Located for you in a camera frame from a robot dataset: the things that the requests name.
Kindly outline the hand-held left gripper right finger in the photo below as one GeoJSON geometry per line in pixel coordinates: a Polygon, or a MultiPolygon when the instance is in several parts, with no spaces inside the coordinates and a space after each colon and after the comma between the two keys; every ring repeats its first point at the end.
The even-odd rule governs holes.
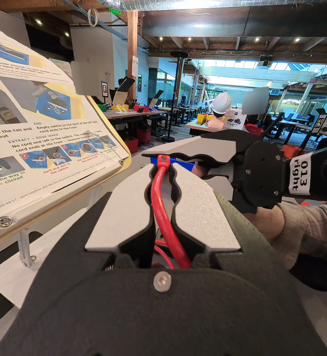
{"type": "Polygon", "coordinates": [[[171,224],[189,259],[238,252],[241,246],[213,189],[178,163],[170,166],[171,224]]]}

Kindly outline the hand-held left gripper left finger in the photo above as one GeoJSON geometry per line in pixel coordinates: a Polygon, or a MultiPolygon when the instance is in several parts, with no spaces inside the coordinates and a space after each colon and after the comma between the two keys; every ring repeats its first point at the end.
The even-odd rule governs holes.
{"type": "Polygon", "coordinates": [[[122,181],[110,195],[85,249],[127,254],[139,268],[150,268],[156,226],[149,197],[157,168],[148,164],[122,181]]]}

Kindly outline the person's right forearm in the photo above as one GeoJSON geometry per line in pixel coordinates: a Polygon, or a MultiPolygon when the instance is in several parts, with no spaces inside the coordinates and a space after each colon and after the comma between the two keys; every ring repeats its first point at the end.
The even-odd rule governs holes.
{"type": "Polygon", "coordinates": [[[327,260],[327,204],[301,206],[296,203],[278,204],[285,218],[282,232],[272,246],[291,269],[299,254],[327,260]]]}

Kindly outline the wooden table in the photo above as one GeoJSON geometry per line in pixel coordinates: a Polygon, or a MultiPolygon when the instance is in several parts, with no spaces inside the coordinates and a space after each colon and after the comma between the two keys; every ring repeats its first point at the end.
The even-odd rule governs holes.
{"type": "Polygon", "coordinates": [[[199,125],[197,123],[197,119],[188,122],[185,124],[186,128],[192,129],[192,130],[198,130],[198,131],[204,131],[204,132],[217,132],[217,131],[224,131],[224,130],[228,130],[227,128],[223,128],[223,129],[216,129],[216,128],[211,128],[208,127],[208,124],[203,123],[202,125],[199,125]]]}

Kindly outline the blue plastic bin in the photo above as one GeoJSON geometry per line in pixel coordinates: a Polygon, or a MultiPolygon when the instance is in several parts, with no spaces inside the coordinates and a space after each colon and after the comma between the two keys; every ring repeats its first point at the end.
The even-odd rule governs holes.
{"type": "MultiPolygon", "coordinates": [[[[157,165],[157,158],[150,158],[150,163],[157,165]]],[[[192,162],[184,162],[184,161],[180,161],[176,158],[170,158],[170,163],[178,163],[180,166],[184,167],[185,169],[187,169],[188,171],[192,171],[193,167],[195,166],[195,163],[192,162]]]]}

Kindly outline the mannequin head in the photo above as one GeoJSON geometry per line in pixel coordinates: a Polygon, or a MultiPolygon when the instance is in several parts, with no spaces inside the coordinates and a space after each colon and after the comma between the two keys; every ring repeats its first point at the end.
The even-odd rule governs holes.
{"type": "Polygon", "coordinates": [[[208,127],[217,130],[222,130],[224,127],[224,118],[225,114],[220,114],[213,111],[212,119],[208,122],[208,127]]]}

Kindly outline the orange plastic bin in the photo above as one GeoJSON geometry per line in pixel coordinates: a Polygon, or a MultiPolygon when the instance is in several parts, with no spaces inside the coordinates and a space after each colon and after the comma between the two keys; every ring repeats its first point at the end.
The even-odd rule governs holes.
{"type": "Polygon", "coordinates": [[[282,151],[284,157],[291,159],[305,153],[305,150],[302,150],[300,147],[294,145],[283,145],[282,151]]]}

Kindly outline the white product box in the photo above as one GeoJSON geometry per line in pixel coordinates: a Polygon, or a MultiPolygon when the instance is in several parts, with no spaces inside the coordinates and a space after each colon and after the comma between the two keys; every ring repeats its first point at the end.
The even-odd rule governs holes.
{"type": "Polygon", "coordinates": [[[243,130],[247,114],[242,114],[242,109],[230,109],[224,115],[223,129],[243,130]]]}

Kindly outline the black office chair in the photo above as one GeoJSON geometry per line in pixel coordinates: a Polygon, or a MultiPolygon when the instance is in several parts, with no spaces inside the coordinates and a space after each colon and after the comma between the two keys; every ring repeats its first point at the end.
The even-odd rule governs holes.
{"type": "Polygon", "coordinates": [[[285,115],[284,112],[280,112],[279,115],[277,116],[277,118],[268,125],[266,130],[263,132],[263,136],[262,136],[263,138],[265,138],[272,131],[272,129],[275,125],[277,125],[278,123],[280,123],[283,120],[284,115],[285,115]]]}

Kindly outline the white hard hat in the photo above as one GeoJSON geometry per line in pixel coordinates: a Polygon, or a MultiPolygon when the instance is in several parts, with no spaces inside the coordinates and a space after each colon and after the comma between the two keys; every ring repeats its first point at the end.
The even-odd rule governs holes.
{"type": "Polygon", "coordinates": [[[226,114],[231,108],[231,96],[227,92],[220,93],[213,100],[211,108],[215,115],[226,114]]]}

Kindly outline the wooden sheet board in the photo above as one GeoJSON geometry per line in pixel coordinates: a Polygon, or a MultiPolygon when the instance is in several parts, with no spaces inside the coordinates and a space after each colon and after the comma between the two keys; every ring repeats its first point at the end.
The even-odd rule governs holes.
{"type": "Polygon", "coordinates": [[[29,113],[0,126],[0,243],[126,168],[130,153],[91,98],[80,119],[29,113]]]}

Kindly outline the red plastic bin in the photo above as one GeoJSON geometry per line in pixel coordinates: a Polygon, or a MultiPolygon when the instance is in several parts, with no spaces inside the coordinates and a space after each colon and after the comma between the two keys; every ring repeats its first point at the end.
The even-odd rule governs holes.
{"type": "Polygon", "coordinates": [[[139,141],[135,137],[128,137],[126,140],[124,140],[125,145],[129,149],[131,154],[137,153],[138,152],[138,144],[139,141]]]}

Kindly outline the printed instruction sheet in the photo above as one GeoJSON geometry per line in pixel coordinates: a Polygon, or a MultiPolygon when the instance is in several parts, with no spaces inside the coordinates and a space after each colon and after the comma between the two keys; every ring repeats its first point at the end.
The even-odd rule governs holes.
{"type": "Polygon", "coordinates": [[[120,169],[130,154],[53,62],[0,32],[0,218],[120,169]]]}

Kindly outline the white metal stand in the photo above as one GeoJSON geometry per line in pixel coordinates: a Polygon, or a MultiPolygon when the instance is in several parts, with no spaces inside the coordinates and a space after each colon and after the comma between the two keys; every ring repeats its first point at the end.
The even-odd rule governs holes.
{"type": "Polygon", "coordinates": [[[48,308],[94,269],[84,246],[94,221],[67,221],[30,244],[37,259],[33,267],[19,265],[11,257],[0,265],[0,292],[19,308],[48,308]]]}

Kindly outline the wooden post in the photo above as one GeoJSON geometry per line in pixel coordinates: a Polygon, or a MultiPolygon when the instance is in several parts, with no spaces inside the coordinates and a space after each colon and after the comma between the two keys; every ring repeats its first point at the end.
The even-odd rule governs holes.
{"type": "Polygon", "coordinates": [[[136,76],[133,59],[137,59],[138,44],[138,11],[127,12],[127,73],[128,77],[134,79],[134,84],[128,90],[130,102],[136,100],[136,76]]]}

